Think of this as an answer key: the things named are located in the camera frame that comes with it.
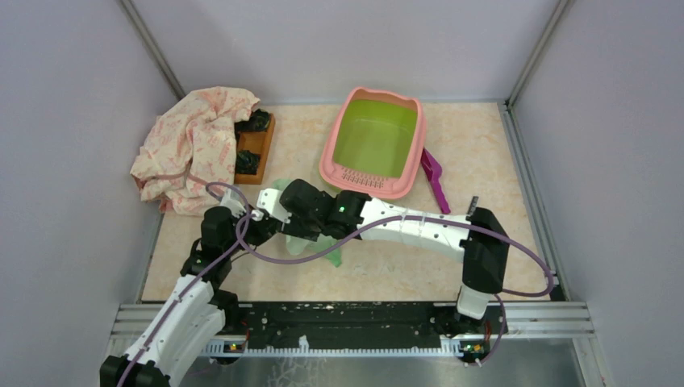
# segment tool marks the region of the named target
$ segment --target litter box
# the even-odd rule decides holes
[[[417,99],[357,87],[347,97],[325,143],[321,177],[340,189],[400,198],[413,186],[425,127]]]

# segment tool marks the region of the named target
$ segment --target crumpled fabric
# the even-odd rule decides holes
[[[161,200],[161,212],[183,215],[201,216],[216,206],[204,185],[233,183],[234,124],[248,120],[258,102],[246,89],[212,87],[190,92],[157,117],[131,168],[140,199]]]

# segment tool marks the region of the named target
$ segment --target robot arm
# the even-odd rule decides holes
[[[217,260],[236,244],[237,221],[248,210],[234,195],[226,194],[220,206],[205,213],[202,238],[193,244],[171,297],[124,356],[105,360],[100,368],[102,387],[176,387],[211,337],[219,332],[246,333],[238,321],[237,296],[219,289],[231,270],[231,256],[240,249]],[[490,211],[474,208],[470,212],[430,214],[353,191],[333,198],[296,180],[283,191],[260,192],[244,239],[259,246],[278,232],[315,240],[319,234],[343,239],[361,230],[358,239],[390,240],[442,252],[464,264],[457,311],[481,319],[490,295],[503,287],[508,245],[463,228],[426,222],[428,218],[451,220],[505,234]]]

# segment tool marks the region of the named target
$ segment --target gray wall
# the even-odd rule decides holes
[[[95,385],[158,218],[127,172],[173,103],[116,2],[0,2],[0,385]]]
[[[507,98],[557,0],[143,0],[186,91],[339,102],[358,85],[423,100]]]
[[[517,106],[619,386],[682,385],[684,2],[577,1]]]

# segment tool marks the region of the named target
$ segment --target beige tabletop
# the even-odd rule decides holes
[[[320,189],[318,173],[323,144],[340,106],[266,106],[277,120],[263,185],[242,185],[247,198],[278,178],[302,178]],[[452,214],[464,214],[472,196],[497,216],[507,234],[537,251],[518,178],[494,103],[426,103],[425,148],[444,169],[441,183]],[[422,170],[400,206],[439,213]],[[143,300],[163,300],[199,237],[201,217],[168,213],[143,291]],[[282,259],[291,257],[284,235],[258,248]],[[253,256],[237,260],[221,289],[243,301],[435,301],[454,300],[461,284],[461,264],[437,252],[384,241],[352,240],[344,245],[342,265],[326,259],[305,264],[270,264]],[[504,283],[508,289],[539,291],[545,287],[539,267],[511,248]],[[504,294],[503,299],[521,299]]]

